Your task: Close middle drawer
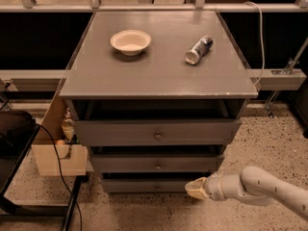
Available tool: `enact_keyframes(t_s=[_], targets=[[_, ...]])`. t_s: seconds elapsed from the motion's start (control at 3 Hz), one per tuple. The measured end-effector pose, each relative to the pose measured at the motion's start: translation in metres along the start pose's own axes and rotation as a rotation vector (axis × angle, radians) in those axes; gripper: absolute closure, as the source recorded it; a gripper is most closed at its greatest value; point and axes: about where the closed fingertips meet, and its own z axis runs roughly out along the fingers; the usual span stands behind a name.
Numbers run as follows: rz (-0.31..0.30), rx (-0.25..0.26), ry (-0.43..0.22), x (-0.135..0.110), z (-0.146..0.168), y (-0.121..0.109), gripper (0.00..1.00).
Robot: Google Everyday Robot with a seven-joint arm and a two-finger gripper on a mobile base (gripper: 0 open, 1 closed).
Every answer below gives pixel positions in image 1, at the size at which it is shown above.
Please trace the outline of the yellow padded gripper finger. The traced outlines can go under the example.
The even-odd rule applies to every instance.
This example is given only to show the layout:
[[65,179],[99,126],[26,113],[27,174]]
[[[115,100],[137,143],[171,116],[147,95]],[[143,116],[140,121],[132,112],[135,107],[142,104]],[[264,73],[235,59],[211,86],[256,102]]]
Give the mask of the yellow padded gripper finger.
[[193,198],[199,200],[205,200],[209,197],[206,193],[204,185],[206,183],[207,178],[201,177],[194,181],[191,181],[185,185],[185,190],[187,194]]

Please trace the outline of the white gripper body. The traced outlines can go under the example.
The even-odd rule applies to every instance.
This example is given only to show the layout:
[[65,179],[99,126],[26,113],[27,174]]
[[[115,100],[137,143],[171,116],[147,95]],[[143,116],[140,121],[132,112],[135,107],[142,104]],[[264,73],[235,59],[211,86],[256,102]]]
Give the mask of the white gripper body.
[[204,189],[212,200],[224,201],[237,199],[240,189],[240,176],[238,174],[213,174],[207,178]]

